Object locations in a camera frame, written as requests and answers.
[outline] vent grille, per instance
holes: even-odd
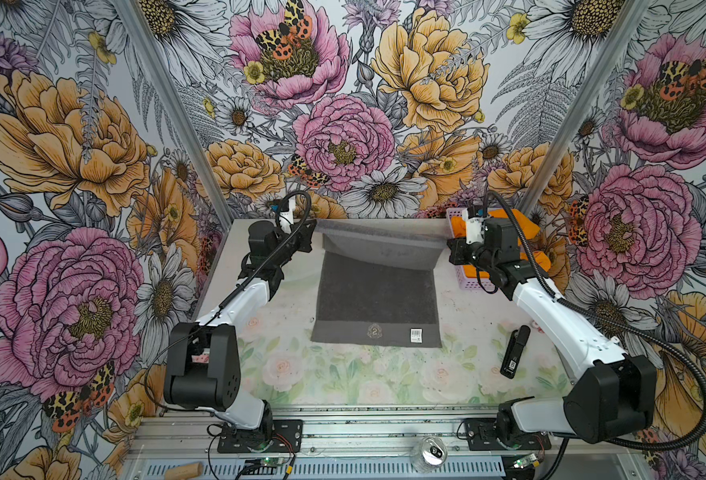
[[[150,460],[141,480],[163,480],[166,470],[190,463],[187,461]],[[244,461],[239,459],[213,459],[214,473],[220,480],[231,480],[243,468]],[[283,478],[286,466],[277,468],[272,473],[270,468],[244,475],[245,480],[267,480]],[[320,480],[323,478],[468,478],[502,477],[505,470],[499,456],[475,456],[450,458],[441,468],[428,474],[421,474],[411,466],[408,458],[298,458],[290,478],[294,480]],[[204,473],[195,480],[215,480],[204,462]]]

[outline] black mounting plate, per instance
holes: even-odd
[[[465,418],[462,425],[465,427],[467,447],[472,452],[505,450],[509,451],[511,455],[517,455],[517,450],[506,447],[497,440],[497,431],[494,428],[495,421],[495,418]],[[550,450],[548,435],[540,433],[521,436],[517,442],[521,445],[520,449],[522,450]]]
[[[291,442],[291,448],[295,453],[302,447],[302,420],[276,420],[273,419],[273,428]],[[217,453],[255,453],[251,445],[247,446],[233,435],[233,430],[227,426],[223,427],[223,436],[219,438]],[[289,449],[283,442],[273,440],[271,444],[260,453],[287,453]]]

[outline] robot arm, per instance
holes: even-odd
[[[277,224],[265,220],[249,227],[249,258],[239,274],[247,283],[241,291],[196,322],[177,324],[169,336],[166,402],[213,413],[235,426],[236,438],[250,445],[268,442],[273,422],[270,405],[240,389],[236,327],[270,301],[284,278],[281,267],[292,255],[311,251],[315,220],[292,224],[293,206],[291,198]]]
[[[574,434],[596,443],[648,428],[654,411],[656,370],[644,356],[631,357],[616,337],[608,339],[588,319],[557,302],[521,260],[517,231],[508,218],[463,215],[467,236],[449,240],[450,262],[489,273],[490,281],[548,335],[577,381],[564,398],[521,398],[500,406],[497,438],[514,444],[526,432]],[[540,275],[548,274],[540,269]],[[553,292],[558,289],[545,280]]]

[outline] table surface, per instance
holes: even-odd
[[[249,225],[236,220],[199,312],[209,312],[233,289],[249,252]],[[347,220],[390,230],[446,234],[446,220]],[[570,382],[548,337],[502,293],[460,290],[445,250],[434,270],[441,349],[311,342],[321,263],[313,251],[285,267],[278,293],[237,326],[242,388],[271,405],[497,405],[525,396],[563,396]],[[532,327],[514,379],[500,374],[508,337]]]

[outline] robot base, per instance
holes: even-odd
[[[514,450],[514,448],[503,445],[497,439],[496,421],[495,418],[466,418],[463,421],[462,424],[465,427],[467,447],[470,448],[472,452]],[[542,435],[540,433],[524,434],[516,437],[515,442],[521,446],[516,449],[550,450],[550,439],[548,439],[548,435]]]
[[[291,449],[294,453],[300,451],[302,447],[302,420],[274,420],[273,427],[287,441],[291,442]],[[262,450],[260,443],[262,438],[255,438],[254,430],[233,430],[227,425],[223,426],[223,435],[217,445],[218,453],[288,453],[289,449],[283,442],[273,440],[270,445]]]

